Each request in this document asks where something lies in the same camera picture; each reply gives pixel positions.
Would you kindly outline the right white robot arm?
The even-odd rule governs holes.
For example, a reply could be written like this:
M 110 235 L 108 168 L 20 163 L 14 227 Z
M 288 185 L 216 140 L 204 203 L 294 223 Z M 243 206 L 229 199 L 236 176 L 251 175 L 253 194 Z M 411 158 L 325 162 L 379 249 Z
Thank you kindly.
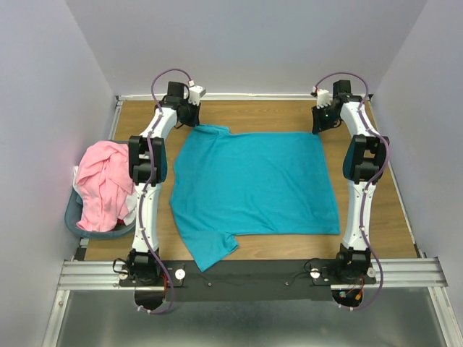
M 368 118 L 365 98 L 352 94 L 349 80 L 338 80 L 333 90 L 313 87 L 313 134 L 347 126 L 351 136 L 342 173 L 348 183 L 349 205 L 346 230 L 334 260 L 327 262 L 327 275 L 341 283 L 364 278 L 375 256 L 370 243 L 370 216 L 378 180 L 388 165 L 389 140 L 380 135 Z

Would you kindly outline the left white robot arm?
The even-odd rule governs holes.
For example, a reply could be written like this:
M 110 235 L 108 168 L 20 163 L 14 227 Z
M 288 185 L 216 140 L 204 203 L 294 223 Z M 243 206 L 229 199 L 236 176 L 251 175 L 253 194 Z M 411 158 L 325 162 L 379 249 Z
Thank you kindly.
M 168 173 L 166 138 L 176 127 L 200 124 L 200 101 L 205 88 L 192 80 L 169 82 L 166 95 L 156 104 L 152 121 L 130 137 L 129 177 L 136 198 L 135 235 L 123 274 L 134 285 L 153 286 L 165 274 L 158 258 L 157 214 L 161 188 Z

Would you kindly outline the teal t shirt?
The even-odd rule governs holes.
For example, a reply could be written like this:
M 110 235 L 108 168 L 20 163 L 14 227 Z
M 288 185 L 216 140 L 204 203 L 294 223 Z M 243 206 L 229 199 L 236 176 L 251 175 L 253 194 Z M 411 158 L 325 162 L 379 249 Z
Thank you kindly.
M 247 235 L 337 235 L 339 209 L 323 144 L 307 132 L 194 128 L 174 163 L 170 205 L 201 271 Z

